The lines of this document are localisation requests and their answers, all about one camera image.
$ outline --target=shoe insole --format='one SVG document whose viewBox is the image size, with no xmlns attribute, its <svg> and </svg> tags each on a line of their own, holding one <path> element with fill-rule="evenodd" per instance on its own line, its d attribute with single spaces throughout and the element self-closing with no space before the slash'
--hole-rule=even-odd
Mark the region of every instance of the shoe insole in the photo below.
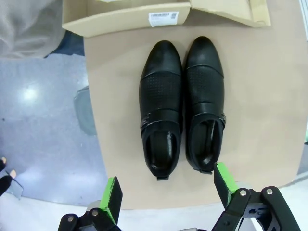
<svg viewBox="0 0 308 231">
<path fill-rule="evenodd" d="M 196 125 L 192 132 L 191 149 L 201 165 L 207 165 L 215 154 L 218 125 L 215 120 L 208 120 Z"/>
<path fill-rule="evenodd" d="M 152 167 L 168 170 L 176 153 L 175 136 L 169 131 L 156 131 L 149 136 L 146 145 Z"/>
</svg>

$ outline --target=gray floor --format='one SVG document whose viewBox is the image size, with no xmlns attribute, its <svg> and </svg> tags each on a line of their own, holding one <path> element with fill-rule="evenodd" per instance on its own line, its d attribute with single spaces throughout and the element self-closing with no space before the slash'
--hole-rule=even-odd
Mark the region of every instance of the gray floor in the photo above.
<svg viewBox="0 0 308 231">
<path fill-rule="evenodd" d="M 87 85 L 84 57 L 0 61 L 0 156 L 16 169 L 23 196 L 71 205 L 101 199 L 98 140 L 80 130 L 73 103 Z"/>
</svg>

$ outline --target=beige tabletop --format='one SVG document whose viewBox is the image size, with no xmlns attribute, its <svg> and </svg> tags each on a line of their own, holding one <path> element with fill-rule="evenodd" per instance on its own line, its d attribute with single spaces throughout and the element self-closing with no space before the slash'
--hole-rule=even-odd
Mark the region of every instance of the beige tabletop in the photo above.
<svg viewBox="0 0 308 231">
<path fill-rule="evenodd" d="M 152 47 L 174 43 L 184 61 L 198 36 L 215 44 L 225 74 L 227 117 L 220 161 L 255 190 L 296 175 L 308 112 L 307 43 L 297 1 L 268 1 L 272 26 L 250 28 L 192 10 L 183 26 L 145 28 L 85 39 L 96 129 L 107 175 L 118 176 L 122 208 L 169 208 L 219 201 L 213 176 L 185 158 L 156 181 L 143 156 L 139 81 Z"/>
</svg>

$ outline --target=white label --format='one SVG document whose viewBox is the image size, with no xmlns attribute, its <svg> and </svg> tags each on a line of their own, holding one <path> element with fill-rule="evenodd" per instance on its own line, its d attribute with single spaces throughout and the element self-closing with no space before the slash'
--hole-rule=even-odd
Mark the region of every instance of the white label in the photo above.
<svg viewBox="0 0 308 231">
<path fill-rule="evenodd" d="M 178 11 L 149 13 L 149 22 L 151 26 L 176 25 L 178 23 L 178 16 Z"/>
</svg>

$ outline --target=shoe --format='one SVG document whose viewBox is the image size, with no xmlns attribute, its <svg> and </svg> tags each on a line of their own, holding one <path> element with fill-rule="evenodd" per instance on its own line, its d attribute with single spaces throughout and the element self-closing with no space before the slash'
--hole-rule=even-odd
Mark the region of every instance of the shoe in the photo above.
<svg viewBox="0 0 308 231">
<path fill-rule="evenodd" d="M 183 104 L 182 66 L 171 42 L 153 47 L 141 76 L 139 103 L 145 162 L 157 180 L 167 180 L 179 159 Z"/>
<path fill-rule="evenodd" d="M 226 124 L 224 76 L 213 43 L 198 37 L 184 70 L 186 158 L 193 169 L 211 174 L 220 154 Z"/>
</svg>

